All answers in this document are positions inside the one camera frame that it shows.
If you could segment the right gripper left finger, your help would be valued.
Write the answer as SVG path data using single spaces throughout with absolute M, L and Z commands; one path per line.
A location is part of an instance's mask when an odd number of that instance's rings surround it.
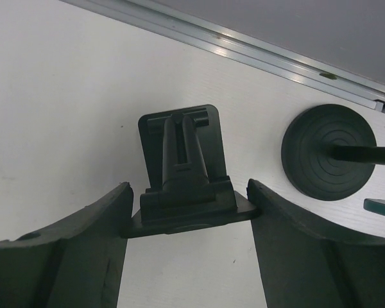
M 125 182 L 49 226 L 0 241 L 0 307 L 117 307 L 133 191 Z

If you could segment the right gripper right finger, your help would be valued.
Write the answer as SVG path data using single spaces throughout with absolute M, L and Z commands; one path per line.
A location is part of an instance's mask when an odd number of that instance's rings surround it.
M 333 223 L 257 180 L 247 187 L 268 307 L 385 307 L 385 238 Z

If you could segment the black round-base phone stand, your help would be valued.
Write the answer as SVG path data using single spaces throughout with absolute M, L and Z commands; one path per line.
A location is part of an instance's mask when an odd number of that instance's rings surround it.
M 287 127 L 281 146 L 287 179 L 302 194 L 322 201 L 345 199 L 362 189 L 376 165 L 385 166 L 363 116 L 335 104 L 304 110 Z

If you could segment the black folding phone stand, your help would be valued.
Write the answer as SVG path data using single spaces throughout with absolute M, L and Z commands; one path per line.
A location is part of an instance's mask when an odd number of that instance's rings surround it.
M 218 227 L 259 215 L 227 174 L 215 106 L 146 114 L 138 129 L 150 187 L 124 227 L 124 238 Z

